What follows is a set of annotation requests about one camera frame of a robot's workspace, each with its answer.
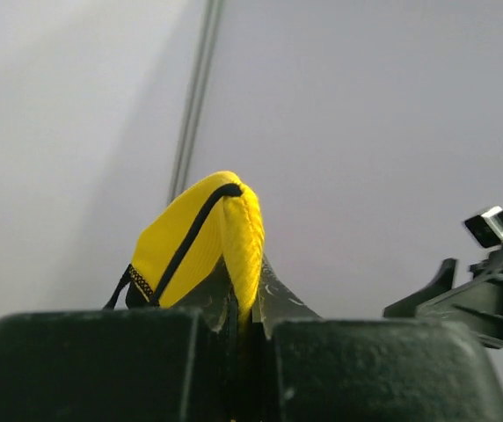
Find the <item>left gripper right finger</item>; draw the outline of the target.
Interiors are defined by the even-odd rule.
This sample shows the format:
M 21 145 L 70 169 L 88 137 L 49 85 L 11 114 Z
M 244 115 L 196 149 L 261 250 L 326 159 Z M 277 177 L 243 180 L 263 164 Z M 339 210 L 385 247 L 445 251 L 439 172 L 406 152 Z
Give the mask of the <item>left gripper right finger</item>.
M 503 388 L 462 324 L 323 319 L 261 268 L 263 421 L 503 421 Z

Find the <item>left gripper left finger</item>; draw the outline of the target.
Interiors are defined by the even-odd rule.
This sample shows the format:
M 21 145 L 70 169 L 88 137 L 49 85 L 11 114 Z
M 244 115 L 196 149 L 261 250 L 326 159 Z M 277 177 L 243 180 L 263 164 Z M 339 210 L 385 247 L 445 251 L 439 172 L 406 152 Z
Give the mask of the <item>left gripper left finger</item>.
M 0 319 L 0 421 L 227 421 L 236 305 L 224 263 L 169 309 Z

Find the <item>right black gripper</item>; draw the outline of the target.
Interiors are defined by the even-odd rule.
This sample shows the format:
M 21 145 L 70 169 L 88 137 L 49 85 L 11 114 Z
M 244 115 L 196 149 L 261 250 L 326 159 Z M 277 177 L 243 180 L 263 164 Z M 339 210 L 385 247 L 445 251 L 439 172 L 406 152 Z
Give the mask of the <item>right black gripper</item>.
M 444 259 L 430 282 L 386 306 L 383 316 L 464 324 L 483 346 L 503 348 L 503 244 L 469 266 L 471 281 L 454 287 L 457 265 Z

